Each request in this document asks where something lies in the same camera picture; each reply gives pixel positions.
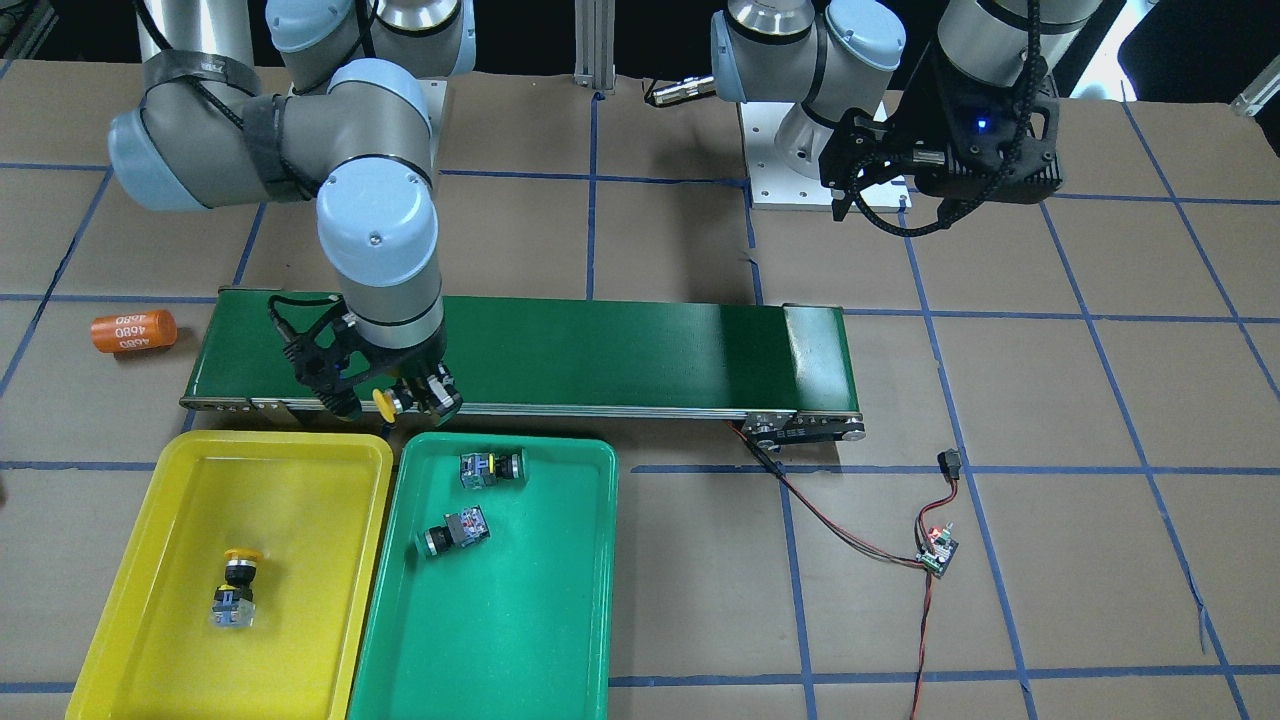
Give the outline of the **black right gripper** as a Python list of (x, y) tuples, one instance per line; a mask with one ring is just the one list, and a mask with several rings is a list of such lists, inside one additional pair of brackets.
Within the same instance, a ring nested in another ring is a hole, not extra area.
[(404, 384), (388, 388), (389, 416), (413, 411), (413, 396), (420, 396), (421, 411), (433, 418), (453, 418), (461, 410), (463, 400), (444, 364), (445, 348), (447, 331), (435, 331), (424, 342), (410, 347), (376, 346), (381, 361), (389, 366), (388, 373)]

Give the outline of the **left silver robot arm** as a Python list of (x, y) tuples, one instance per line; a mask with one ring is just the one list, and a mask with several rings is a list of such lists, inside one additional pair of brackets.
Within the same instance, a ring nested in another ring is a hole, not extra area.
[[(908, 183), (946, 219), (975, 202), (1037, 204), (1064, 183), (1052, 70), (1096, 1), (950, 1), (922, 55), (878, 1), (730, 1), (710, 22), (710, 74), (645, 95), (654, 108), (737, 105), (749, 179), (772, 209), (876, 211)], [(910, 72), (893, 111), (883, 96)]]

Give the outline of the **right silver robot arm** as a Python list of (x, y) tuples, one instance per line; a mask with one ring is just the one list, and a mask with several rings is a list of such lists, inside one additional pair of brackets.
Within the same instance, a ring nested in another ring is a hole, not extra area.
[(338, 295), (307, 329), (268, 315), (294, 378), (333, 415), (435, 421), (462, 405), (445, 356), (433, 199), (436, 138), (424, 85), (470, 72), (471, 1), (270, 1), (265, 23), (291, 73), (268, 94), (243, 1), (136, 1), (143, 97), (108, 133), (127, 193), (155, 211), (312, 201)]

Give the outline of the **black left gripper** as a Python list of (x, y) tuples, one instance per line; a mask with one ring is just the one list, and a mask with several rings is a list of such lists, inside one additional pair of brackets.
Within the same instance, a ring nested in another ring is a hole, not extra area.
[[(1020, 92), (1019, 85), (998, 87), (970, 78), (950, 61), (940, 41), (931, 42), (900, 100), (900, 132), (908, 143), (943, 155), (941, 164), (915, 169), (916, 187), (945, 206), (975, 200), (1016, 142)], [(1052, 77), (1041, 81), (1030, 111), (1021, 154), (991, 202), (1036, 204), (1062, 187)]]

